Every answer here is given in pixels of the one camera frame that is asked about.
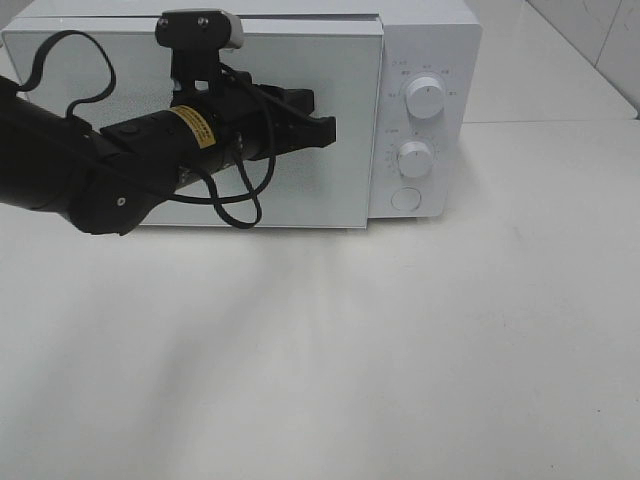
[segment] cable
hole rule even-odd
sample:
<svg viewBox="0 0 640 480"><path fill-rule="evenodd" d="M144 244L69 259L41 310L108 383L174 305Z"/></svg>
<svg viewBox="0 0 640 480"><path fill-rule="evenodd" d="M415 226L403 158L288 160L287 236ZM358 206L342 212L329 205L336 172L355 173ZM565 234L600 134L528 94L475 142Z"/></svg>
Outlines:
<svg viewBox="0 0 640 480"><path fill-rule="evenodd" d="M73 101L67 107L67 110L66 110L65 115L68 120L72 119L73 111L76 106L82 103L96 103L101 100L104 100L113 93L116 87L116 73L115 73L115 69L113 68L113 64L111 63L111 60L109 59L109 56L105 52L102 45L100 45L100 43L91 35L85 32L81 32L79 30L62 30L60 32L57 32L51 35L40 45L40 47L36 51L36 54L33 60L33 66L31 69L31 75L23 85L18 87L18 91L20 92L30 92L31 90L34 90L36 87L38 87L38 85L40 85L42 81L44 63L47 56L49 55L49 52L60 40L72 35L79 35L79 36L85 37L88 40L90 40L98 48L102 57L107 63L107 67L109 68L110 80L107 87L98 95ZM291 107L290 105L287 105L286 103L282 102L280 99L273 97L272 95L269 95L268 93L264 92L263 90L256 87L255 85L246 82L236 70L229 67L228 65L224 63L220 63L220 67L231 78L233 78L234 81L236 81L247 92L247 94L249 94L255 100L255 102L258 104L258 106L260 107L260 110L264 115L264 119L267 126L269 161L267 166L267 172L262 182L260 182L260 184L256 188L253 187L251 180L249 179L249 176L247 174L247 171L244 167L242 158L237 152L232 152L234 154L234 163L238 168L238 171L240 173L240 177L242 178L242 182L244 186L247 188L247 193L244 193L241 195L222 197L222 198L219 197L218 195L217 185L215 183L215 180L213 179L213 176L198 165L184 164L186 168L193 171L193 173L195 173L198 177L200 177L200 179L202 179L202 181L207 185L207 188L210 194L209 198L192 197L192 196L180 195L176 193L163 192L143 182L139 182L138 180L119 172L118 170L110 167L109 165L96 162L92 158L83 157L86 163L97 170L101 170L103 172L109 173L119 178L120 180L137 188L138 190L141 190L144 193L161 198L165 201L168 200L168 201L174 201L174 202L186 203L186 204L192 204L192 205L212 205L216 210L216 213L220 216L220 218L231 226L241 228L241 229L248 229L255 226L262 219L262 206L260 205L260 202L258 200L258 195L262 193L271 182L273 175L275 173L275 167L276 167L275 127L273 124L273 118L271 116L271 112L269 111L269 107L267 106L266 102L269 101L270 103L276 105L277 107L289 112L290 114L304 121L313 123L318 120L304 114L303 112L297 110L294 107ZM256 209L256 218L253 222L243 222L241 220L238 220L233 216L231 216L223 207L223 205L225 204L240 203L247 200L251 200Z"/></svg>
<svg viewBox="0 0 640 480"><path fill-rule="evenodd" d="M110 79L107 87L98 95L94 95L93 97L88 97L88 98L81 98L79 100L75 100L71 102L71 104L69 104L69 106L67 107L67 111L65 113L65 116L67 119L71 119L73 117L73 111L79 104L96 103L101 100L104 100L109 95L111 95L116 88L116 71L113 68L113 64L111 63L111 60L109 59L109 56L107 55L107 53L104 51L104 48L102 48L102 45L100 45L98 41L95 38L93 38L91 35L81 32L79 30L61 30L60 32L57 32L51 35L44 42L42 42L42 45L40 45L40 47L38 47L38 50L36 51L36 54L33 58L31 75L29 75L29 78L24 83L24 85L21 85L18 87L19 92L30 92L31 90L35 89L38 85L40 85L40 82L42 81L42 73L44 71L44 62L47 59L49 52L55 46L55 44L58 43L60 40L66 37L70 37L72 35L79 35L81 37L85 37L89 39L96 46L96 48L102 54L102 58L104 58L105 62L107 62L107 67L109 67Z"/></svg>
<svg viewBox="0 0 640 480"><path fill-rule="evenodd" d="M207 172L204 168L198 165L189 164L186 162L184 163L184 166L190 169L198 177L200 177L200 179L207 185L207 188L209 189L209 194L211 195L211 200L213 201L213 208L218 214L218 216L224 222L228 223L232 227L247 230L249 228L256 226L260 222L260 220L262 220L262 206L260 205L260 201L258 200L258 195L256 194L256 191L253 188L253 185L251 184L251 180L247 175L247 171L244 168L242 157L237 152L235 152L233 159L236 166L238 167L240 176L242 177L242 182L244 183L244 186L247 188L249 195L251 195L251 200L253 201L253 205L255 206L255 209L256 209L256 218L253 222L243 222L233 217L231 214L229 214L229 212L227 212L222 202L220 201L216 182L213 179L213 177L209 174L209 172Z"/></svg>

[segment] black robotic arm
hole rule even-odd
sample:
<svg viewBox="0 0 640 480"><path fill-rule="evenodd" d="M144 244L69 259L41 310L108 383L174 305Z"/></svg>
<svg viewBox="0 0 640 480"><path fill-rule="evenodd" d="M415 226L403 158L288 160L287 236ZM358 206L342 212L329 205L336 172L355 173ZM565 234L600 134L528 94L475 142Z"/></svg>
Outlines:
<svg viewBox="0 0 640 480"><path fill-rule="evenodd" d="M62 118L17 94L40 83L49 50L76 34L96 44L112 78L104 92L73 102ZM335 142L335 118L309 116L315 109L313 91L255 85L249 73L220 62L220 49L242 45L237 17L220 10L165 12L156 40L172 49L171 107L100 132L73 115L78 103L100 101L115 88L111 62L89 35L62 31L51 36L36 53L23 86L0 76L0 202L57 212L92 234L124 235L167 200L212 205L230 225L250 228L262 217L258 195L274 174L276 156ZM208 88L199 90L198 81ZM243 162L261 159L268 159L269 168L254 186ZM231 166L247 192L221 198L212 175ZM206 182L210 197L175 193L198 180ZM255 205L251 222L225 209L242 201Z"/></svg>

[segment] microwave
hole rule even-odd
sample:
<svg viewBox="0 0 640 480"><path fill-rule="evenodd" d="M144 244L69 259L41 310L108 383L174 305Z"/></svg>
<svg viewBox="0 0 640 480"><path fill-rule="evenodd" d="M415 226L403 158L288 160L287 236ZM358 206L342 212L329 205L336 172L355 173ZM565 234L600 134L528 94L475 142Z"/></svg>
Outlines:
<svg viewBox="0 0 640 480"><path fill-rule="evenodd" d="M20 81L38 46L65 29L92 35L118 74L114 93L77 115L100 128L166 108L171 52L154 38L163 11L223 9L240 18L244 44L221 60L256 82L310 89L317 116L336 119L336 141L278 157L261 197L260 226L364 228L370 218L443 212L482 29L462 0L36 0L3 30ZM109 80L83 38L50 53L28 100L62 114ZM247 162L259 181L266 162ZM222 194L242 191L238 172L216 174ZM193 184L185 194L203 196ZM252 215L250 202L229 207ZM213 209L166 202L148 225L224 225Z"/></svg>

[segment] yellow label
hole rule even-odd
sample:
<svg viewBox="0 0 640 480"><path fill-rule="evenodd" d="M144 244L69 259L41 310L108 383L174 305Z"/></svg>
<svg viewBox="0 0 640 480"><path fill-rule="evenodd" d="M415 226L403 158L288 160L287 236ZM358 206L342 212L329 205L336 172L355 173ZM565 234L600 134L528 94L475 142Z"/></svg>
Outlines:
<svg viewBox="0 0 640 480"><path fill-rule="evenodd" d="M216 137L213 136L211 127L196 110L186 105L177 105L169 110L178 115L189 126L201 149L216 144Z"/></svg>

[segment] white knob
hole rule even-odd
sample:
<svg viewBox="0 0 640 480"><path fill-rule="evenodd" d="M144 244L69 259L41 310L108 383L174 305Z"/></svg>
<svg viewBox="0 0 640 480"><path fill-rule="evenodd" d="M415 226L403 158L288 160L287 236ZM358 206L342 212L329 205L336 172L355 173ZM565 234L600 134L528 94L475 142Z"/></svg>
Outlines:
<svg viewBox="0 0 640 480"><path fill-rule="evenodd" d="M444 108L445 88L442 82L431 75L416 78L405 92L409 113L426 120L435 117Z"/></svg>
<svg viewBox="0 0 640 480"><path fill-rule="evenodd" d="M433 167L433 149L422 142L407 142L398 152L398 168L408 178L429 175Z"/></svg>

